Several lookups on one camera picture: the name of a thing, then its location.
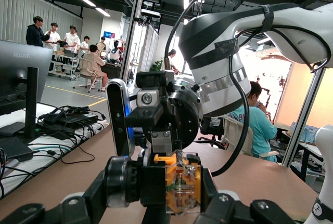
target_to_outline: hand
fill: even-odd
[[[262,110],[263,113],[266,114],[266,107],[264,106],[263,103],[260,102],[259,105],[258,105],[258,108],[259,108],[260,110]]]

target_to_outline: office chair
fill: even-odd
[[[225,147],[216,140],[215,136],[217,136],[218,140],[222,139],[222,135],[224,134],[223,130],[223,121],[222,118],[219,118],[221,120],[218,127],[212,127],[210,126],[210,117],[203,117],[202,121],[200,123],[200,133],[203,135],[213,135],[211,139],[206,137],[199,137],[198,140],[195,140],[196,143],[209,143],[211,147],[214,145],[217,146],[219,149],[225,149]]]
[[[92,80],[92,84],[88,90],[88,93],[94,88],[95,82],[99,80],[99,90],[100,91],[100,85],[102,84],[101,79],[103,78],[102,76],[98,76],[96,72],[93,70],[94,64],[92,61],[81,58],[79,59],[79,70],[80,74],[78,76],[78,79],[76,80],[75,85],[73,86],[73,89],[77,86],[77,83],[79,82],[79,78],[83,77],[85,78],[85,88],[88,87],[88,80]]]
[[[234,151],[236,145],[239,142],[240,134],[243,129],[243,124],[238,122],[237,120],[224,115],[223,117],[223,126],[224,126],[224,136],[221,140],[221,143],[227,143],[228,146],[226,150]],[[253,130],[249,127],[248,133],[245,138],[245,142],[243,147],[241,148],[241,154],[253,156],[252,154],[252,145],[253,145]],[[260,159],[264,159],[265,157],[269,157],[272,155],[278,155],[277,151],[271,151],[262,153],[259,155]]]

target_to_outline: black chair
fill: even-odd
[[[224,135],[224,129],[223,129],[223,119],[222,117],[219,117],[220,124],[217,127],[214,126],[210,126],[210,117],[203,117],[202,121],[200,123],[200,133],[203,135],[213,135],[212,139],[206,138],[206,137],[199,137],[198,140],[194,141],[196,143],[209,143],[211,147],[213,147],[214,145],[216,145],[219,149],[225,149],[225,147],[216,140],[217,139],[219,141],[222,140],[222,135]]]

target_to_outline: man in teal shirt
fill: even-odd
[[[250,106],[249,126],[253,130],[252,154],[255,157],[271,151],[269,140],[273,139],[277,132],[277,129],[266,116],[266,107],[262,103],[259,103],[257,107],[255,106],[261,90],[258,83],[251,81],[251,92],[248,96]],[[244,106],[241,105],[238,109],[228,113],[227,116],[244,123]],[[265,159],[276,163],[276,156],[265,157]]]

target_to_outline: vertical blind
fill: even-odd
[[[27,26],[34,24],[33,17],[44,20],[43,32],[50,24],[59,25],[58,33],[63,39],[69,26],[75,25],[78,32],[82,29],[82,18],[44,0],[0,0],[0,39],[26,44]]]
[[[145,42],[143,44],[144,50],[141,52],[140,65],[138,67],[139,71],[149,71],[149,68],[154,60],[158,37],[159,35],[155,29],[151,25],[148,25]]]

